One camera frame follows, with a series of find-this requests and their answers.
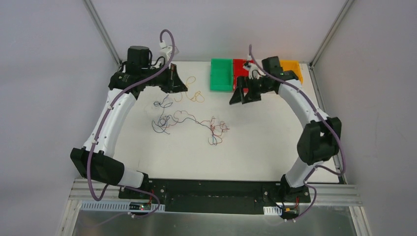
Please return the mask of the red plastic bin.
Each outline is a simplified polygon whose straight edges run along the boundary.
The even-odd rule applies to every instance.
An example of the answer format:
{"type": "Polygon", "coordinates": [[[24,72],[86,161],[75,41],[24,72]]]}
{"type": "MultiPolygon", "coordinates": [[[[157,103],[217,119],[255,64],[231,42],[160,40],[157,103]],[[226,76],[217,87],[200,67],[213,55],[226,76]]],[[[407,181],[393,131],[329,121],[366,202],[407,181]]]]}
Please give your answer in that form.
{"type": "Polygon", "coordinates": [[[253,60],[247,61],[246,59],[232,59],[232,69],[233,69],[233,91],[237,86],[237,78],[239,76],[248,77],[249,70],[245,69],[245,64],[253,63],[253,60]]]}

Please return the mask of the yellow plastic bin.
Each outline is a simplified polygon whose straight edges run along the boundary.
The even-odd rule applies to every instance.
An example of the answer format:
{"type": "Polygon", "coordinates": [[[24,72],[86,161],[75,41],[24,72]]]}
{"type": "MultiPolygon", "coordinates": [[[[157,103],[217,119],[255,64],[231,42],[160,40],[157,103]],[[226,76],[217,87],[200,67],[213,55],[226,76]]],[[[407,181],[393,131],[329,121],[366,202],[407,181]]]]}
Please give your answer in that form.
{"type": "Polygon", "coordinates": [[[280,65],[283,68],[284,71],[293,71],[297,77],[298,80],[303,83],[303,77],[301,73],[301,68],[299,65],[299,62],[296,60],[280,60],[280,65]]]}

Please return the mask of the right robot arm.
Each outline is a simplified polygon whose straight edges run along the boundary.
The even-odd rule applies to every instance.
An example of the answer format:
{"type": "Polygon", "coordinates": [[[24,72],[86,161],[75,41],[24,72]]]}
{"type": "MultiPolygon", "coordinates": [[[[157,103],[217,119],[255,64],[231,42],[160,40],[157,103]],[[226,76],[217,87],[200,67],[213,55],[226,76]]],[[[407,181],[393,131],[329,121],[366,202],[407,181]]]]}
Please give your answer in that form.
{"type": "Polygon", "coordinates": [[[278,187],[279,198],[290,202],[308,190],[304,182],[313,170],[339,153],[341,120],[319,110],[303,91],[297,74],[284,70],[278,57],[262,60],[261,67],[248,60],[243,69],[248,75],[237,78],[231,105],[260,101],[262,94],[275,92],[287,102],[303,128],[297,143],[298,158],[278,187]]]}

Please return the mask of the green plastic bin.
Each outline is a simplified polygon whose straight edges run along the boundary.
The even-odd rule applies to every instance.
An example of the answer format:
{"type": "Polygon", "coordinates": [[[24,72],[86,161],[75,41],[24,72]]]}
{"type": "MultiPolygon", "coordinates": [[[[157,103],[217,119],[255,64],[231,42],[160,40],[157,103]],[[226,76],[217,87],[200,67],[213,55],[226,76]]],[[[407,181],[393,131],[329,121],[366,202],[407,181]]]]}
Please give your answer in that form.
{"type": "Polygon", "coordinates": [[[210,62],[210,90],[231,92],[233,90],[233,60],[212,58],[210,62]]]}

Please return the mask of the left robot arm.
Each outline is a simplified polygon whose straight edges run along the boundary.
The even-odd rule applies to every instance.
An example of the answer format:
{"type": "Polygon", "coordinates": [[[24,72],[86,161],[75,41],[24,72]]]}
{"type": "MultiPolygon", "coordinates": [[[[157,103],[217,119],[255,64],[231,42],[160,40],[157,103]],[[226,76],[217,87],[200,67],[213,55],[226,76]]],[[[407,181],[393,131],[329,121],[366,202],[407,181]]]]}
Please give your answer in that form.
{"type": "Polygon", "coordinates": [[[177,53],[177,47],[162,45],[162,62],[152,64],[148,47],[128,48],[127,61],[110,79],[106,103],[95,128],[83,146],[70,153],[82,177],[108,185],[131,187],[132,194],[138,199],[149,195],[148,175],[115,160],[115,148],[129,111],[146,87],[159,87],[164,93],[188,90],[178,75],[177,66],[170,62],[177,53]]]}

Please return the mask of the aluminium front frame rail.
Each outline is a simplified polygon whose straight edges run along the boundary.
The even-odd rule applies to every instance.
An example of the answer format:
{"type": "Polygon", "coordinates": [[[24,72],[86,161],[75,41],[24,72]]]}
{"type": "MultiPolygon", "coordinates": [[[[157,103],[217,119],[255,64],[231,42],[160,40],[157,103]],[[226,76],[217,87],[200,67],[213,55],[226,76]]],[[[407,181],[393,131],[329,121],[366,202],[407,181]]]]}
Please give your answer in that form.
{"type": "MultiPolygon", "coordinates": [[[[308,183],[316,189],[316,201],[314,206],[342,206],[342,207],[362,207],[363,202],[355,185],[349,184],[328,184],[328,183],[308,183]]],[[[92,181],[94,193],[100,196],[105,184],[92,181]]],[[[103,195],[103,201],[134,201],[144,202],[145,200],[120,199],[120,187],[109,186],[103,195]]],[[[89,185],[86,179],[76,178],[73,182],[69,200],[94,200],[91,196],[89,185]]]]}

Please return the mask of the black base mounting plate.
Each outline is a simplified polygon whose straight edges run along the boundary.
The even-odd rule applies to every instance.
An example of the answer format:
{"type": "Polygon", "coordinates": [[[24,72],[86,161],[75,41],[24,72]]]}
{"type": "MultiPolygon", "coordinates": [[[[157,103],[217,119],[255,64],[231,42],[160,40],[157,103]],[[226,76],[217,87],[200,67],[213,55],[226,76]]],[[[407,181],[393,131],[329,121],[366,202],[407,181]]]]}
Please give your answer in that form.
{"type": "Polygon", "coordinates": [[[263,214],[265,207],[311,202],[306,186],[291,188],[279,181],[153,178],[141,189],[155,197],[125,189],[119,191],[119,198],[151,200],[153,204],[159,199],[167,212],[223,214],[263,214]]]}

